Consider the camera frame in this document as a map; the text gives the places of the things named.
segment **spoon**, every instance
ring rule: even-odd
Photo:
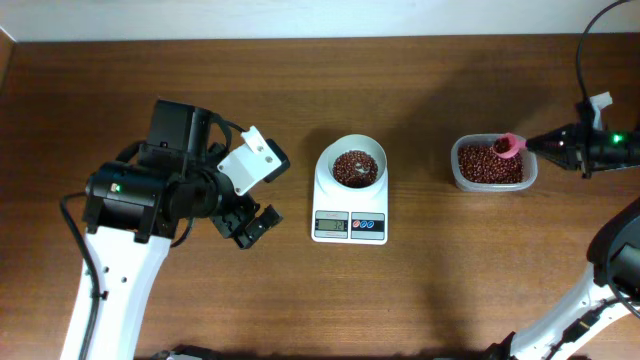
[[[496,151],[495,145],[491,146],[491,150],[493,150],[493,152],[502,159],[511,159],[512,157],[516,156],[516,154],[520,151],[520,149],[527,148],[527,141],[518,139],[512,133],[506,133],[498,138],[498,140],[502,140],[502,139],[509,140],[509,150],[503,153],[499,153]]]

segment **white scale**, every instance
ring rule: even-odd
[[[360,150],[378,165],[376,181],[353,189],[333,178],[333,164],[340,155]],[[324,150],[316,165],[313,185],[311,238],[317,242],[383,245],[388,239],[387,157],[382,146],[364,135],[348,135]]]

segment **container of beans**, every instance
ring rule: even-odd
[[[460,190],[518,191],[533,184],[538,176],[536,156],[522,149],[511,159],[500,159],[493,153],[492,146],[501,136],[467,135],[456,141],[451,149],[451,167]]]

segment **white bowl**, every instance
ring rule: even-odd
[[[518,191],[524,190],[531,186],[536,177],[538,177],[538,161],[536,156],[526,149],[520,150],[522,156],[523,181],[517,184],[480,184],[467,180],[460,173],[458,164],[458,149],[467,145],[493,145],[502,134],[477,134],[463,136],[453,145],[451,149],[451,168],[453,176],[456,178],[456,186],[462,191],[475,192],[502,192],[502,191]],[[525,140],[521,136],[517,136],[520,140]]]

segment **brown wooden surface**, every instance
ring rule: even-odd
[[[13,50],[13,40],[0,29],[0,91],[2,90],[2,82],[9,66],[11,50]]]
[[[146,136],[158,96],[256,125],[292,160],[252,191],[285,221],[239,251],[201,220],[154,284],[137,354],[179,343],[318,356],[482,350],[532,324],[578,280],[596,231],[640,195],[640,172],[591,181],[540,160],[527,191],[453,185],[465,134],[533,136],[576,119],[576,36],[19,44],[0,97],[0,347],[57,358],[81,258],[57,207]],[[640,36],[595,36],[592,94],[640,119]],[[314,243],[312,177],[342,135],[389,158],[389,242]],[[74,204],[76,217],[82,204]],[[631,359],[624,318],[580,353]]]

